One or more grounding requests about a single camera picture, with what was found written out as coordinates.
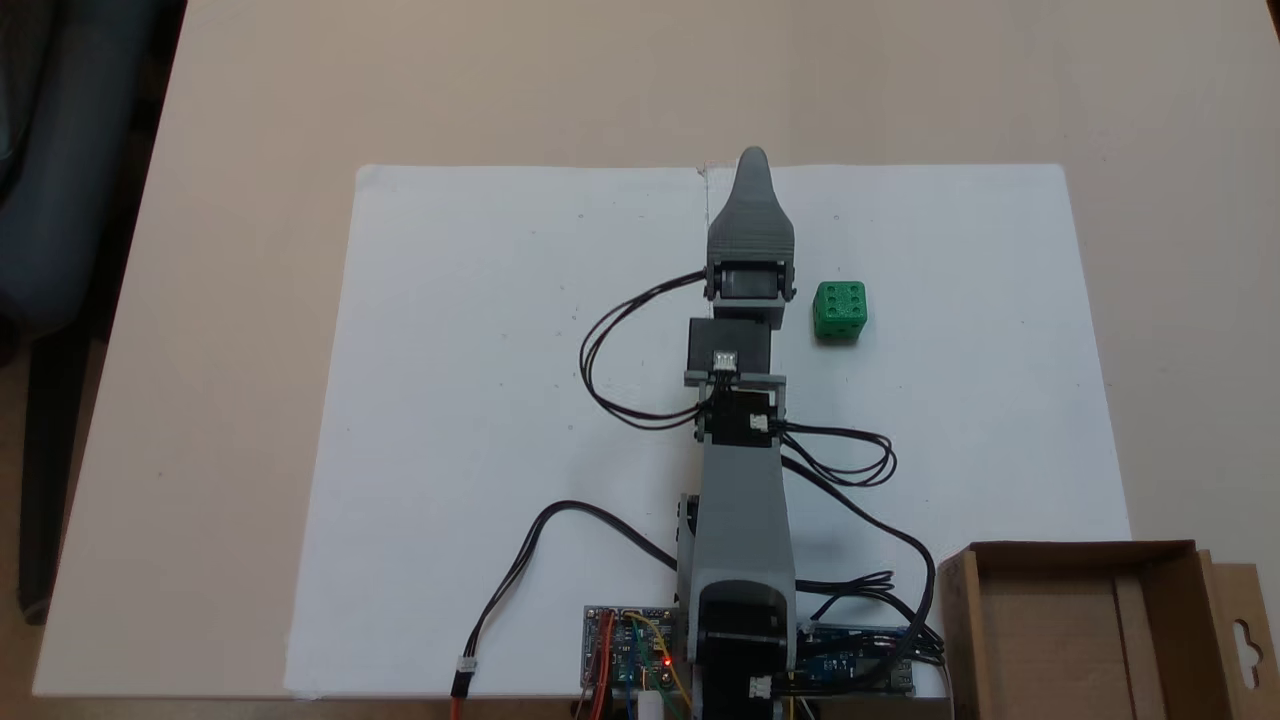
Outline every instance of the dark chair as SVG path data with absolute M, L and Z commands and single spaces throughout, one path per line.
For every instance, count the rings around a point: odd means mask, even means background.
M 82 305 L 101 264 L 140 67 L 172 5 L 0 3 L 0 363 L 31 342 L 18 562 L 31 624 L 45 620 L 58 568 L 95 329 Z

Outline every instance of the yellow wire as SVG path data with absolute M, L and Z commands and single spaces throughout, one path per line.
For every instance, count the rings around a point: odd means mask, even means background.
M 671 661 L 671 676 L 676 680 L 676 688 L 680 689 L 680 697 L 685 698 L 685 703 L 689 705 L 690 710 L 692 710 L 694 701 L 692 698 L 689 697 L 689 692 L 685 691 L 684 683 L 680 682 L 680 673 L 676 671 L 676 659 L 673 659 L 671 656 L 671 651 L 667 650 L 667 641 L 662 639 L 662 628 L 659 628 L 657 623 L 645 618 L 644 615 L 636 615 L 635 612 L 625 612 L 623 616 L 631 618 L 632 620 L 640 620 L 645 625 L 649 625 L 649 629 L 653 630 L 653 637 L 658 639 L 658 650 L 662 651 L 663 657 Z

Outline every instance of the beige table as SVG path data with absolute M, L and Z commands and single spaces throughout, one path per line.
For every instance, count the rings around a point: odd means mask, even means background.
M 1061 163 L 1134 534 L 1258 562 L 1280 618 L 1263 0 L 206 0 L 36 691 L 283 693 L 360 165 L 700 165 L 750 143 L 778 165 Z

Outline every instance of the white foam board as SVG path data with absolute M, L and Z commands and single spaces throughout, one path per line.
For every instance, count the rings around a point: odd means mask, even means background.
M 298 696 L 443 696 L 480 607 L 534 515 L 595 502 L 675 550 L 696 491 L 687 430 L 607 416 L 576 375 L 617 302 L 701 266 L 732 165 L 694 169 L 369 167 L 351 241 L 285 685 Z M 978 539 L 1126 539 L 1129 524 L 1061 169 L 774 169 L 796 228 L 799 296 L 774 334 L 788 416 L 890 434 L 892 483 L 854 491 L 941 560 Z M 824 279 L 861 279 L 854 347 L 812 340 Z M 700 288 L 627 320 L 602 388 L 675 409 Z M 859 457 L 836 442 L 813 448 Z M 896 569 L 915 553 L 787 479 L 801 577 Z M 593 519 L 547 528 L 480 642 L 474 696 L 576 696 L 584 605 L 667 605 L 675 577 Z M 817 598 L 801 596 L 808 614 Z M 855 601 L 832 621 L 899 624 Z M 918 673 L 922 696 L 941 694 Z

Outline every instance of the cardboard box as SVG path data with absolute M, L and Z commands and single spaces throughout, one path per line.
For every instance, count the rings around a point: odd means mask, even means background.
M 1257 570 L 1194 542 L 979 542 L 938 589 L 961 720 L 1280 719 Z

